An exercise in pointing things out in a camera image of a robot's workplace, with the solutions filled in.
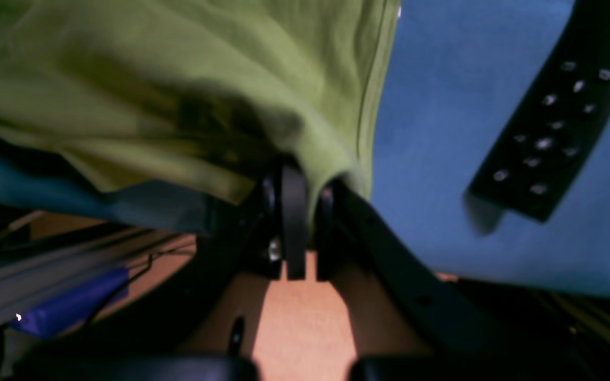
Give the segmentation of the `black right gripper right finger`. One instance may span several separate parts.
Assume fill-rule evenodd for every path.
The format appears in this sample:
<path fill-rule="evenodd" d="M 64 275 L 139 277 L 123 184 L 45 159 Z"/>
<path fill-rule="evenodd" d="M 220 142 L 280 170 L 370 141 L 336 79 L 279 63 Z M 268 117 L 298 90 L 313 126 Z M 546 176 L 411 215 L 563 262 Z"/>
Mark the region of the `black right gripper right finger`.
<path fill-rule="evenodd" d="M 317 279 L 339 292 L 353 323 L 349 379 L 591 379 L 569 345 L 496 318 L 439 280 L 340 181 L 316 208 Z"/>

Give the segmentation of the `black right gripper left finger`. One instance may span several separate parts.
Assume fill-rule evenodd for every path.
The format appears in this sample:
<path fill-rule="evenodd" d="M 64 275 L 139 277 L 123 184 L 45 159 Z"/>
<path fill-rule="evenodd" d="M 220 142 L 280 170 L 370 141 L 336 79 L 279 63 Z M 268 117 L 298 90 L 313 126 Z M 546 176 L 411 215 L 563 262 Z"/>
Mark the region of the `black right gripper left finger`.
<path fill-rule="evenodd" d="M 269 166 L 239 215 L 194 258 L 121 311 L 43 344 L 14 367 L 15 380 L 259 380 L 250 359 L 252 313 L 280 263 L 281 165 Z"/>

